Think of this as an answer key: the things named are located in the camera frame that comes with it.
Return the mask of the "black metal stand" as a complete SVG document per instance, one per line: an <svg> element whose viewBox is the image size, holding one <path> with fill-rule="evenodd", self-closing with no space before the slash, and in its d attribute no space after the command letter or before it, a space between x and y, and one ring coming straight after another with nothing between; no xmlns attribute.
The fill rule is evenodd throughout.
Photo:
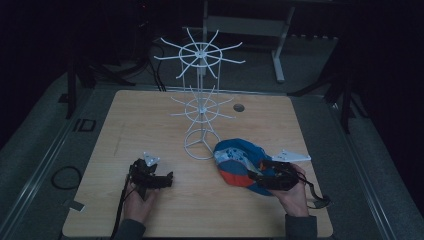
<svg viewBox="0 0 424 240"><path fill-rule="evenodd" d="M134 86L118 74L113 73L100 63L87 57L71 56L67 63L67 92L59 98L60 103L67 104L66 118L70 119L77 106L77 80L84 88L93 88L96 84L92 71L103 74L106 78L124 86Z"/></svg>
<svg viewBox="0 0 424 240"><path fill-rule="evenodd" d="M341 102L340 124L346 134L350 133L349 118L351 116L351 104L357 105L352 94L357 80L358 69L351 66L331 67L325 66L318 80L300 90L289 92L288 96L301 97L317 90L324 85L329 85L323 99L327 104L335 105L339 99Z"/></svg>

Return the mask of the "person's right hand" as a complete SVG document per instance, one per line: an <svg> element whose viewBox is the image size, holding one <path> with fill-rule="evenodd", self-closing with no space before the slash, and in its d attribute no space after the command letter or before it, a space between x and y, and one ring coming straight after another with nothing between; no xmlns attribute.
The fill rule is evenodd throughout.
<svg viewBox="0 0 424 240"><path fill-rule="evenodd" d="M299 181L288 191L270 190L280 202L285 212L292 217L308 217L305 184Z"/></svg>

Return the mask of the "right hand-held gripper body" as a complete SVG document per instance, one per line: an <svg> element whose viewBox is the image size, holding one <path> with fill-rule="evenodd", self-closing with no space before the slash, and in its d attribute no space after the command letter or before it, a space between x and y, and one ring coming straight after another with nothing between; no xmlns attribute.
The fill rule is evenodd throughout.
<svg viewBox="0 0 424 240"><path fill-rule="evenodd" d="M265 188L270 190L288 191L292 189L299 181L308 184L306 176L296 170L293 166L294 162L309 161L309 155L290 152L287 150L280 151L277 155L271 157L270 160L276 162L276 166L271 168L274 175L265 181Z"/></svg>

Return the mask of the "person's left hand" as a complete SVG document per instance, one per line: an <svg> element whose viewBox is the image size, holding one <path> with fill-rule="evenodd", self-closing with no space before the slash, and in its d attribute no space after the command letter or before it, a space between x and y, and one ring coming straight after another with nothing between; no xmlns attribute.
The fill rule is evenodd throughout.
<svg viewBox="0 0 424 240"><path fill-rule="evenodd" d="M160 191L158 189L150 191L147 199L144 200L138 193L136 186L132 182L129 182L126 186L123 207L124 218L144 224L155 205L159 193Z"/></svg>

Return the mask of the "blue and orange cap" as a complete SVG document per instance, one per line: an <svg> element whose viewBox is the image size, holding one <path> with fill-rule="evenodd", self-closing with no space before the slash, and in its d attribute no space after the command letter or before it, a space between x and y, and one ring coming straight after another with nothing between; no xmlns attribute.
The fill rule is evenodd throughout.
<svg viewBox="0 0 424 240"><path fill-rule="evenodd" d="M244 139L228 139L216 144L214 159L224 181L232 186L245 187L264 196L271 193L260 187L249 176L249 172L258 175L273 176L274 171L261 165L263 160L272 160L263 148Z"/></svg>

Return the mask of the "grey tape piece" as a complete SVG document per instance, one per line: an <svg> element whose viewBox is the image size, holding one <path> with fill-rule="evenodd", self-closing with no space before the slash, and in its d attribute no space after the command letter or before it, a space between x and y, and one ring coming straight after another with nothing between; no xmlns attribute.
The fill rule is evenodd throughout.
<svg viewBox="0 0 424 240"><path fill-rule="evenodd" d="M66 200L63 205L71 210L82 212L85 209L85 205L75 200Z"/></svg>

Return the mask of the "white metal desk frame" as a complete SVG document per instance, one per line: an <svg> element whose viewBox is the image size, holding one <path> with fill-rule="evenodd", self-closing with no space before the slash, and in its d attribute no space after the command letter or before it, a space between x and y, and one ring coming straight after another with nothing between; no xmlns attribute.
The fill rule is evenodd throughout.
<svg viewBox="0 0 424 240"><path fill-rule="evenodd" d="M209 32L236 34L246 36L273 37L278 40L275 48L271 51L271 59L275 72L276 81L284 83L286 78L281 63L281 54L286 39L289 36L289 29L293 18L299 7L290 5L282 10L283 19L265 19L259 17L238 17L223 16L213 14L210 10L212 0L203 0L203 39L206 39Z"/></svg>

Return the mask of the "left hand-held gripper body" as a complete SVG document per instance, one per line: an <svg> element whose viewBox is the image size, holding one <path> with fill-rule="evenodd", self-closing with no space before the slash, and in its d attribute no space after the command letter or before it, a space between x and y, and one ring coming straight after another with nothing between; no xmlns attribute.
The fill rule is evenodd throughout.
<svg viewBox="0 0 424 240"><path fill-rule="evenodd" d="M160 189L164 187L163 178L155 174L159 161L159 157L144 152L143 158L137 159L130 166L130 181L136 185L138 194L142 199L145 199L148 189Z"/></svg>

